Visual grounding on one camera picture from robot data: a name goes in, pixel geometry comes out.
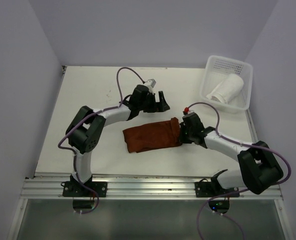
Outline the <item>brown towel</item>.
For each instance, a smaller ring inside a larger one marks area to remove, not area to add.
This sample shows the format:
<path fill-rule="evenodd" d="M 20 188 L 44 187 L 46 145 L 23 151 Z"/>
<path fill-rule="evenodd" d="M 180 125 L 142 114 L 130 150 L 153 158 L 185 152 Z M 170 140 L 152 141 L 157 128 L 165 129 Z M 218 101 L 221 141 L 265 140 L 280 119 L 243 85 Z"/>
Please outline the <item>brown towel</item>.
<path fill-rule="evenodd" d="M 180 125 L 176 117 L 123 130 L 129 153 L 179 147 Z"/>

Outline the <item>white towel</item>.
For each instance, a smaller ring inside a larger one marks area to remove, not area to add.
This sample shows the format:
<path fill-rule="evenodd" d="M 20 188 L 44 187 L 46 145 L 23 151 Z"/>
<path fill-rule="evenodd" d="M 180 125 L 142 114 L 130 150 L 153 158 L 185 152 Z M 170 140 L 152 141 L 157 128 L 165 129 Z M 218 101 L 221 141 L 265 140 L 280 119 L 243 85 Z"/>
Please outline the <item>white towel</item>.
<path fill-rule="evenodd" d="M 235 98 L 244 86 L 243 79 L 236 74 L 229 74 L 222 82 L 220 82 L 206 98 L 223 104 L 228 104 Z"/>

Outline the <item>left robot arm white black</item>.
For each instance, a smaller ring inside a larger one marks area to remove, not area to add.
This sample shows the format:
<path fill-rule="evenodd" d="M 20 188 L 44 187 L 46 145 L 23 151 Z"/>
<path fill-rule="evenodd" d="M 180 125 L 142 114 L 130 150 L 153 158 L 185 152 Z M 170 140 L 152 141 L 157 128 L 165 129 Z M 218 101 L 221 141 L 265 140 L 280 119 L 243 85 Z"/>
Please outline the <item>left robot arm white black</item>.
<path fill-rule="evenodd" d="M 102 110 L 94 110 L 88 106 L 80 108 L 65 134 L 70 145 L 68 149 L 74 154 L 74 190 L 80 196 L 87 196 L 92 190 L 92 184 L 89 182 L 92 178 L 91 154 L 106 126 L 129 121 L 140 112 L 161 113 L 170 109 L 162 91 L 158 92 L 159 100 L 156 100 L 153 87 L 152 80 L 137 85 L 132 94 L 121 98 L 117 106 Z"/>

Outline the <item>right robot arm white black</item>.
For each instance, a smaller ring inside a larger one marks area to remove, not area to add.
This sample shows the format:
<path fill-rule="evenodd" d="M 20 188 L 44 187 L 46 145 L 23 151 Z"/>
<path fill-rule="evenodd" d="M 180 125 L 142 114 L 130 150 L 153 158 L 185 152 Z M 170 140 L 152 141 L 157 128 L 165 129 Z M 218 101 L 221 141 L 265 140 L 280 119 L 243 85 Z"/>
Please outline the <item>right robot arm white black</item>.
<path fill-rule="evenodd" d="M 181 143 L 196 144 L 220 152 L 239 164 L 238 170 L 221 170 L 205 182 L 207 189 L 215 196 L 222 196 L 238 188 L 247 188 L 259 195 L 283 178 L 284 172 L 265 142 L 230 142 L 219 136 L 214 127 L 204 127 L 194 112 L 184 113 L 182 120 L 179 136 Z"/>

